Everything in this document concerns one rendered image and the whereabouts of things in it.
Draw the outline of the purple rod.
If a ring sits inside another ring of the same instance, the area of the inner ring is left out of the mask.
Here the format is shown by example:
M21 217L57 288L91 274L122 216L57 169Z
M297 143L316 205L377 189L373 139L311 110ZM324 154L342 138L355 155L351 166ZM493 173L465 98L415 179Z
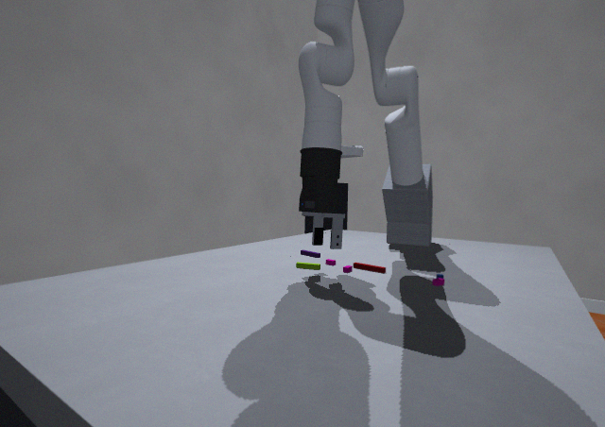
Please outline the purple rod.
M308 251L308 250L301 250L301 254L306 255L306 256L316 257L316 258L320 257L320 253Z

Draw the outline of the red rod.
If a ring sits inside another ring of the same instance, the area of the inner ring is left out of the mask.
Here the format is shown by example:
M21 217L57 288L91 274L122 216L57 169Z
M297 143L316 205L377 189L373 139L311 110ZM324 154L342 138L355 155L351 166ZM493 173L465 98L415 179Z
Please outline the red rod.
M370 270L370 271L379 272L379 273L386 273L385 267L376 266L376 265L366 265L366 264L361 264L361 263L354 263L354 268Z

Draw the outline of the lime green rod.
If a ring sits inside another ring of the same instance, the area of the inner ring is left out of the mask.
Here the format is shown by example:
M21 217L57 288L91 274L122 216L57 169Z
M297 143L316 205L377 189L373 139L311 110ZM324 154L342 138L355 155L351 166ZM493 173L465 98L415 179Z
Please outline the lime green rod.
M320 270L320 264L296 263L296 267Z

